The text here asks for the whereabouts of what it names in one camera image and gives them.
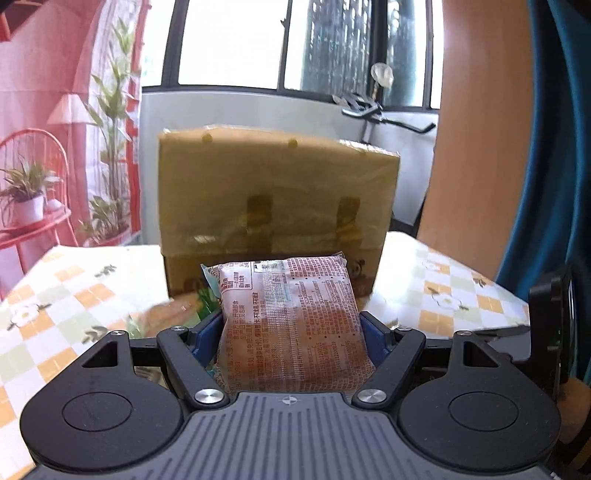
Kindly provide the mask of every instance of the metal screw head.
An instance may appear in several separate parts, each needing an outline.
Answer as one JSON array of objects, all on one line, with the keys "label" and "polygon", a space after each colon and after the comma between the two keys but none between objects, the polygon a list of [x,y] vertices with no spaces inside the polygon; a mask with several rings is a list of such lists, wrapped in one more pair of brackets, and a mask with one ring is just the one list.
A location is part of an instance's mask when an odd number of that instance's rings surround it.
[{"label": "metal screw head", "polygon": [[208,405],[217,403],[223,400],[223,392],[215,388],[204,388],[195,393],[195,400]]},{"label": "metal screw head", "polygon": [[367,388],[357,395],[363,403],[380,403],[386,400],[386,392],[377,388]]}]

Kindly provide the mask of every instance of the potted plant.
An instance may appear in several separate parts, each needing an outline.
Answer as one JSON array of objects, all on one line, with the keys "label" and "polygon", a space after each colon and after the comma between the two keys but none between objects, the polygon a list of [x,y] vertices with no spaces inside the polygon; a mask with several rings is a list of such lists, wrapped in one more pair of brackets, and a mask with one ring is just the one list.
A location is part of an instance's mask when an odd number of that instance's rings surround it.
[{"label": "potted plant", "polygon": [[98,87],[98,107],[95,109],[90,104],[86,105],[104,140],[99,158],[107,169],[103,179],[108,199],[95,196],[90,201],[91,220],[82,226],[92,245],[104,245],[105,241],[110,244],[112,238],[123,236],[129,228],[122,195],[124,181],[120,178],[118,167],[124,158],[126,143],[131,140],[125,132],[125,121],[129,118],[126,111],[130,97],[127,87],[130,78],[136,75],[131,71],[134,32],[118,19],[113,33],[116,41],[110,43],[108,56],[112,78],[103,81],[100,76],[92,75]]},{"label": "potted plant", "polygon": [[80,230],[86,235],[88,246],[108,247],[118,245],[127,229],[123,219],[124,208],[121,199],[107,202],[98,195],[94,195],[90,203],[92,217],[81,222]]},{"label": "potted plant", "polygon": [[8,198],[16,223],[24,226],[43,220],[45,189],[60,179],[37,162],[22,161],[20,168],[0,171],[9,185],[0,190],[0,197]]}]

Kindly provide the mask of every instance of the white wall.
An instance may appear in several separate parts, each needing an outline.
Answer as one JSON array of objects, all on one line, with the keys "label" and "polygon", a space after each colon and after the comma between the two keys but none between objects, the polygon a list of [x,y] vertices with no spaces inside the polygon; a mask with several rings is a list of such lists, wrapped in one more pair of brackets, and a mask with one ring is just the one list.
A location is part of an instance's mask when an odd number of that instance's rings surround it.
[{"label": "white wall", "polygon": [[[388,112],[385,116],[418,128],[438,123],[436,113]],[[429,186],[436,136],[437,128],[418,135],[393,125],[374,127],[369,142],[400,153],[400,173],[392,209],[396,220],[412,225],[417,219]]]},{"label": "white wall", "polygon": [[[402,119],[418,127],[423,127],[434,121],[432,117],[437,117],[423,113],[395,115],[397,120]],[[340,107],[312,100],[237,92],[144,94],[139,130],[143,243],[160,242],[158,134],[165,128],[176,130],[211,124],[277,129],[296,134],[355,141],[360,140],[363,131],[363,122],[343,116]],[[398,178],[394,211],[400,212],[401,221],[411,218],[414,210],[416,217],[431,172],[435,134],[431,132],[423,135],[428,138],[421,140],[417,139],[420,135],[412,132],[380,125],[375,128],[372,137],[372,144],[401,153],[402,169]]]}]

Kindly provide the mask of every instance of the lamp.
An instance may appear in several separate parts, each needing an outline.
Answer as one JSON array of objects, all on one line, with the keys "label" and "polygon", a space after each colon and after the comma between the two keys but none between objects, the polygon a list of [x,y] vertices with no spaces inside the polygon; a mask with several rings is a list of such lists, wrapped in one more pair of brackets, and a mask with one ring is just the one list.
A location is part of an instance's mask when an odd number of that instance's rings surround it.
[{"label": "lamp", "polygon": [[65,93],[47,120],[48,125],[94,124],[76,93]]}]

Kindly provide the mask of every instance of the table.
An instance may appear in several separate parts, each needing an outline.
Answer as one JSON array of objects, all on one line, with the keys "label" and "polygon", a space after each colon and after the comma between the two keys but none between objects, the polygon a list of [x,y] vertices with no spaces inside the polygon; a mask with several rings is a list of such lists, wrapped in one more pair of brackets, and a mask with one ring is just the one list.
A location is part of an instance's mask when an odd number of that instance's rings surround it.
[{"label": "table", "polygon": [[[26,402],[104,333],[167,299],[158,246],[57,246],[29,271],[0,304],[0,480],[33,467],[18,429]],[[528,324],[525,302],[399,232],[387,235],[374,290],[358,306],[431,338]]]}]

